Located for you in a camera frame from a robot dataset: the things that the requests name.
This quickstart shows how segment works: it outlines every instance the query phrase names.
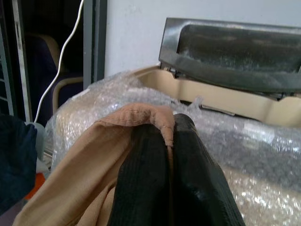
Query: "dark gray lid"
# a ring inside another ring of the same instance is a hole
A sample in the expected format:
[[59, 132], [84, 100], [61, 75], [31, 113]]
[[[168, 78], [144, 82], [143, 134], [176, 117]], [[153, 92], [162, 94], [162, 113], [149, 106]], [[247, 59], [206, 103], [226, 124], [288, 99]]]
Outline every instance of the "dark gray lid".
[[300, 92], [301, 28], [168, 18], [159, 60], [213, 85]]

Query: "plastic wrap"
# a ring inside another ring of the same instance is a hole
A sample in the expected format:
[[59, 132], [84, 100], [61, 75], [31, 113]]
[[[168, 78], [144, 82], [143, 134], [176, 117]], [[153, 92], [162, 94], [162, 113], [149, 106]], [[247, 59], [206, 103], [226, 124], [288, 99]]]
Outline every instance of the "plastic wrap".
[[225, 170], [248, 225], [299, 225], [301, 129], [200, 109], [201, 98], [184, 105], [144, 87], [131, 73], [92, 84], [51, 118], [46, 134], [53, 150], [52, 170], [93, 122], [132, 102], [167, 105], [193, 119], [204, 145]]

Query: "beige fabric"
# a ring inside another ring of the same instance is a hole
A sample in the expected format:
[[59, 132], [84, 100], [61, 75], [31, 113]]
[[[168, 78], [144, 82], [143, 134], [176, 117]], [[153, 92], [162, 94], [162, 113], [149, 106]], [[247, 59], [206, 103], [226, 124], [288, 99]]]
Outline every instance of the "beige fabric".
[[131, 104], [95, 122], [75, 142], [13, 225], [107, 225], [118, 170], [132, 149], [133, 126], [150, 123], [161, 131], [170, 150], [174, 118], [168, 107]]

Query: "beige plastic casing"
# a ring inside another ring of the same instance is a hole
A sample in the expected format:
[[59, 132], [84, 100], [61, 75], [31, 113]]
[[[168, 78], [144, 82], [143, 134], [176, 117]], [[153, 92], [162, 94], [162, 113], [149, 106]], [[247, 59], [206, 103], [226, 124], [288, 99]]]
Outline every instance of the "beige plastic casing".
[[146, 86], [172, 98], [193, 102], [202, 97], [202, 105], [222, 112], [256, 119], [266, 124], [301, 127], [301, 98], [285, 97], [273, 100], [243, 91], [227, 89], [201, 82], [175, 79], [173, 74], [149, 67], [134, 71]]

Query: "white cable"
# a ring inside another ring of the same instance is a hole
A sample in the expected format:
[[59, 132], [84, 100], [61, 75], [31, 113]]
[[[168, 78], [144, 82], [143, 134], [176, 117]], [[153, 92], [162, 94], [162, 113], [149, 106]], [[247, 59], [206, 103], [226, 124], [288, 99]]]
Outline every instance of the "white cable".
[[55, 76], [55, 78], [52, 80], [52, 82], [50, 83], [50, 85], [47, 87], [47, 89], [45, 90], [45, 92], [43, 93], [40, 101], [39, 101], [39, 105], [38, 105], [38, 109], [37, 109], [37, 114], [36, 114], [36, 118], [34, 120], [34, 122], [37, 122], [38, 120], [38, 117], [39, 117], [39, 113], [40, 113], [40, 110], [41, 110], [41, 105], [42, 105], [42, 102], [46, 96], [46, 94], [48, 93], [48, 91], [51, 89], [51, 87], [53, 86], [53, 84], [55, 83], [56, 79], [58, 78], [59, 74], [60, 74], [60, 70], [61, 70], [61, 65], [62, 65], [62, 59], [63, 59], [63, 54], [64, 54], [64, 51], [65, 51], [65, 48], [68, 44], [68, 42], [71, 40], [71, 38], [74, 36], [74, 33], [76, 32], [76, 29], [79, 25], [79, 20], [80, 20], [80, 16], [81, 16], [81, 11], [82, 11], [82, 8], [83, 8], [83, 5], [84, 5], [84, 1], [85, 0], [81, 0], [80, 2], [80, 5], [79, 5], [79, 12], [78, 12], [78, 15], [77, 15], [77, 19], [76, 19], [76, 22], [75, 22], [75, 25], [74, 25], [74, 28], [71, 32], [71, 34], [69, 35], [69, 37], [67, 38], [67, 40], [65, 41], [65, 43], [63, 44], [63, 47], [62, 47], [62, 51], [61, 51], [61, 54], [60, 54], [60, 59], [59, 59], [59, 62], [58, 62], [58, 69], [57, 69], [57, 74]]

